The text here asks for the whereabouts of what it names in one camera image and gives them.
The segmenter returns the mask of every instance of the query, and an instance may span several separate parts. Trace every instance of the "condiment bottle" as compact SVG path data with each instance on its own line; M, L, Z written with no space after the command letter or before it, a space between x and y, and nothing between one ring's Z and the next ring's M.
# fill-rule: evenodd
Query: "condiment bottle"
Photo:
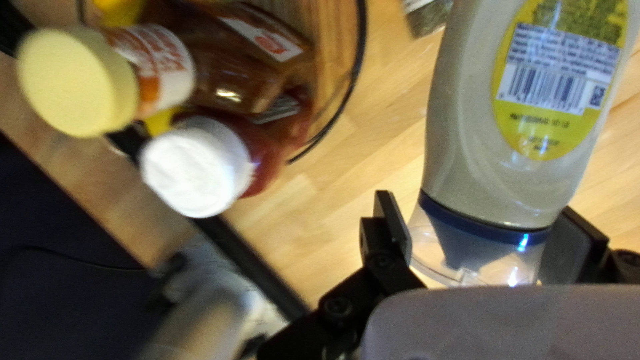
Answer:
M206 108L178 114L172 130L142 149L144 182L175 211L193 218L220 214L236 199L260 193L305 143L311 106L296 98L299 112L265 123L266 117L250 120Z
M244 3L154 0L141 21L28 35L18 75L36 112L78 137L116 131L184 102L258 114L312 59L300 35Z

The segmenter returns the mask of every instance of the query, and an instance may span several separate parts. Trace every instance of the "yellow label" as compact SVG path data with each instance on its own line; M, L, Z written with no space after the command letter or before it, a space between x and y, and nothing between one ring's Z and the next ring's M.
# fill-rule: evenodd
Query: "yellow label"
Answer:
M595 125L625 45L627 0L526 0L498 50L493 110L533 160L564 156Z

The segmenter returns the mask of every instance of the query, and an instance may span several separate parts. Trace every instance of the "nutrition facts label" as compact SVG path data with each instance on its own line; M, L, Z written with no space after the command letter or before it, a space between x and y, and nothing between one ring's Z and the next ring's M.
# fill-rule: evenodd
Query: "nutrition facts label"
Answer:
M496 99L574 115L600 109L619 57L606 42L519 22Z

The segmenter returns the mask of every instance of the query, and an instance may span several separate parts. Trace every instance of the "white bottle cap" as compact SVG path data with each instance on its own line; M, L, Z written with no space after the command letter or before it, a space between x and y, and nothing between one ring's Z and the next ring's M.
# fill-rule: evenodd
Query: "white bottle cap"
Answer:
M140 155L143 181L175 211L218 215L246 191L255 165L240 137L204 116L151 139Z

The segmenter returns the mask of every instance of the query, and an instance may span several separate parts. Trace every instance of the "screw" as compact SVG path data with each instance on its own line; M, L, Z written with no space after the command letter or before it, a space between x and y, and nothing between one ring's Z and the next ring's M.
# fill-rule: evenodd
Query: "screw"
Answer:
M351 309L351 302L344 297L332 297L324 302L324 311L337 318L344 318L351 313Z
M374 266L381 269L390 268L394 264L393 258L385 254L376 255L371 261Z

